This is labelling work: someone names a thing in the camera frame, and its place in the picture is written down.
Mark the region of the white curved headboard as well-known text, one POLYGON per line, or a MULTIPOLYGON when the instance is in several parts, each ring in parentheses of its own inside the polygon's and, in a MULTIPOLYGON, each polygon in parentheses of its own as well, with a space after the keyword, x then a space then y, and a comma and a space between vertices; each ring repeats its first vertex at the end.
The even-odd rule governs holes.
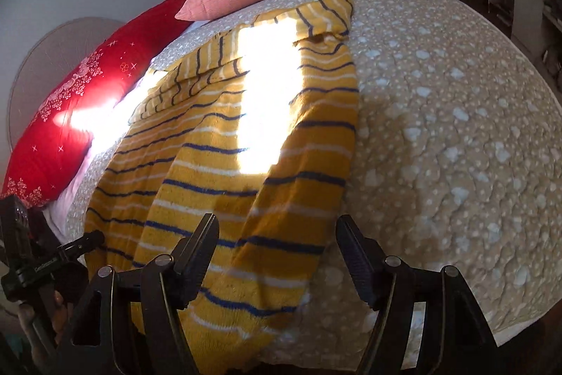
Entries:
POLYGON ((13 148, 41 103, 123 22, 81 17, 55 27, 28 52, 16 73, 8 97, 7 138, 13 148))

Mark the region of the beige dotted quilted bedspread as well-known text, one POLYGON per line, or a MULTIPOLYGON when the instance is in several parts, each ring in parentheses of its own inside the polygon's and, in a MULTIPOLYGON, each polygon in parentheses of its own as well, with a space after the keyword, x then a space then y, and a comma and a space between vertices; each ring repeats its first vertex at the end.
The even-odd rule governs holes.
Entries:
MULTIPOLYGON (((150 68, 165 72, 220 32, 311 1, 243 8, 186 32, 150 68)), ((495 340, 513 342, 561 298, 561 106, 527 57, 457 0, 352 2, 358 131, 337 214, 411 266, 457 266, 495 340)), ((119 145, 87 172, 76 220, 119 145)), ((358 366, 376 315, 354 290, 334 225, 292 320, 245 364, 358 366)))

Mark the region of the red floral long pillow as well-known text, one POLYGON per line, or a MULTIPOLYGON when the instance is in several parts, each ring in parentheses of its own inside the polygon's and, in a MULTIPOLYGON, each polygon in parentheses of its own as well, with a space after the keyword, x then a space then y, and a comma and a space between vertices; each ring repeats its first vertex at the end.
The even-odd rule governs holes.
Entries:
POLYGON ((174 18, 185 1, 166 0, 118 28, 48 95, 12 151, 2 197, 28 207, 58 198, 91 147, 101 111, 117 105, 190 25, 174 18))

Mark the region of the yellow striped knit sweater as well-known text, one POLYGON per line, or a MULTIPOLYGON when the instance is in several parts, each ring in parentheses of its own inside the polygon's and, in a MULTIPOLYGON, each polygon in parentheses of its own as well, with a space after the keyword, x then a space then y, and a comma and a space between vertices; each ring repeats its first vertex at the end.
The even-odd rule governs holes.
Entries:
POLYGON ((169 66, 135 109, 87 207, 87 268, 129 270, 220 234, 180 313, 199 370, 241 367, 292 320, 331 237, 358 131, 352 0, 257 15, 169 66))

